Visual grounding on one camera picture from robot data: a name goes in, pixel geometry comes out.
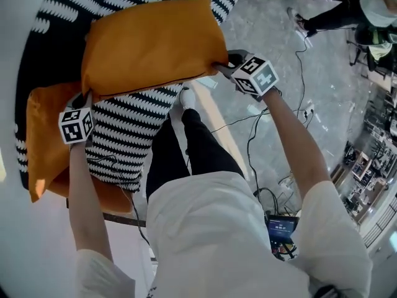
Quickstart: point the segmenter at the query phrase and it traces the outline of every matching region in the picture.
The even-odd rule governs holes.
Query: orange pillow
[[[58,116],[80,91],[94,99],[175,84],[215,74],[211,64],[228,63],[222,32],[210,0],[162,1],[116,12],[91,27],[82,64],[82,83],[36,88],[27,103],[29,192],[38,200],[46,189],[69,190],[69,147]],[[119,187],[94,180],[106,210],[129,212]]]
[[[211,0],[134,6],[91,26],[81,67],[83,93],[100,99],[217,73],[228,63]]]

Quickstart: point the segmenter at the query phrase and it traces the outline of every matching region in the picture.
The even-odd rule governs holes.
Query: wall
[[[373,211],[372,214],[368,215],[368,217],[364,219],[364,221],[362,222],[360,227],[360,234],[363,237],[369,231],[371,231],[374,225],[379,221],[379,219],[384,214],[385,210],[390,205],[390,202],[396,197],[396,194],[397,194],[397,184],[394,182],[393,184],[390,185],[389,190],[385,191],[384,195],[381,196],[381,199],[378,201],[378,204],[375,206],[376,210]],[[396,221],[397,221],[397,215],[392,218],[391,222],[389,223],[386,229],[390,228]],[[369,251],[372,251],[373,248],[377,248],[378,242],[381,241],[385,232],[386,231],[383,231],[382,234],[378,237],[378,239],[375,242],[373,242],[373,244],[368,249]]]
[[[74,241],[65,199],[50,192],[35,204],[20,183],[14,144],[19,62],[43,0],[0,0],[0,285],[9,298],[74,297]],[[148,247],[135,227],[107,222],[115,263],[146,297],[153,280]]]
[[[397,231],[393,225],[377,248],[370,252],[373,260],[370,298],[389,298],[397,288],[397,253],[390,245],[390,235]]]

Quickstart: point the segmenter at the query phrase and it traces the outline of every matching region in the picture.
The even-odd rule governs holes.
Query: white sneaker
[[[296,11],[295,9],[292,9],[289,7],[287,9],[288,16],[291,21],[303,32],[307,32],[305,29],[305,19]]]
[[[190,88],[184,88],[179,93],[179,101],[184,109],[195,109],[196,95]]]

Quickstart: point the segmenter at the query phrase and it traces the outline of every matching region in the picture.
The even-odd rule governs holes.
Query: white t-shirt
[[[331,182],[307,193],[292,237],[300,254],[288,262],[271,253],[262,207],[236,173],[166,183],[146,226],[158,261],[151,298],[311,297],[313,279],[368,297],[372,262]],[[79,251],[78,297],[134,297],[131,279],[89,253]]]
[[[383,0],[360,0],[360,5],[375,27],[388,27],[397,19],[397,14],[391,13]]]

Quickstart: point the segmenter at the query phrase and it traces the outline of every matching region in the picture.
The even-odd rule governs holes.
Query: gray marble floor
[[[304,17],[311,17],[333,7],[334,2],[239,0],[221,28],[229,50],[243,48],[260,53],[271,61],[280,77],[277,87],[282,90],[288,105],[297,109],[303,85],[295,52],[304,50],[305,45],[303,37],[295,31],[287,16],[288,6],[297,8]],[[302,108],[314,104],[314,118],[309,131],[323,152],[330,171],[341,159],[346,141],[359,136],[371,90],[368,80],[360,77],[362,68],[349,66],[349,56],[353,57],[355,50],[346,44],[346,38],[352,38],[352,35],[350,30],[320,32],[306,40],[308,49],[300,54],[306,84]],[[197,110],[210,130],[257,114],[265,108],[263,103],[259,104],[249,96],[237,93],[222,75],[214,76],[213,79],[218,82],[215,88],[192,83],[197,95]],[[184,151],[186,143],[177,115],[176,109],[172,112],[173,124]],[[227,127],[217,132],[216,137],[236,158],[252,190],[255,190],[246,152],[253,121],[249,119]],[[290,168],[269,116],[259,122],[257,137],[251,144],[251,161],[258,173],[259,186],[268,187],[280,196],[280,206],[292,195],[287,205],[298,210],[300,200],[296,187],[293,184],[289,188],[278,185],[278,181],[289,174]],[[267,191],[262,193],[262,203],[266,209],[273,208]]]

